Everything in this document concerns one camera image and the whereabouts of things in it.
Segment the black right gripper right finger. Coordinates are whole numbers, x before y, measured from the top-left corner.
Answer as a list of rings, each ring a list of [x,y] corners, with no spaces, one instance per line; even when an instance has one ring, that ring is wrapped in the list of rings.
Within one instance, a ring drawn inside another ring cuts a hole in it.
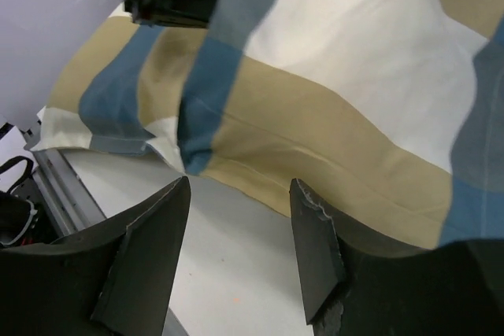
[[[412,246],[334,208],[300,179],[291,182],[290,205],[314,334],[502,334],[501,240]]]

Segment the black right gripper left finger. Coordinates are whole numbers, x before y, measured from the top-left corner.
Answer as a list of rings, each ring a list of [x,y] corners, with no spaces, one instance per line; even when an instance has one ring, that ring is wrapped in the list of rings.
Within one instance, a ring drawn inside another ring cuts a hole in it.
[[[190,202],[182,177],[55,242],[4,249],[2,334],[161,334]]]

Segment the blue beige white checked pillowcase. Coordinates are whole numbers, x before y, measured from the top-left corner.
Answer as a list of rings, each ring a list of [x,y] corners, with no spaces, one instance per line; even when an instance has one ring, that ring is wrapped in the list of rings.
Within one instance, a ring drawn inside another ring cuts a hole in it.
[[[156,153],[288,215],[301,179],[392,238],[503,236],[503,0],[218,0],[207,28],[109,17],[37,150]]]

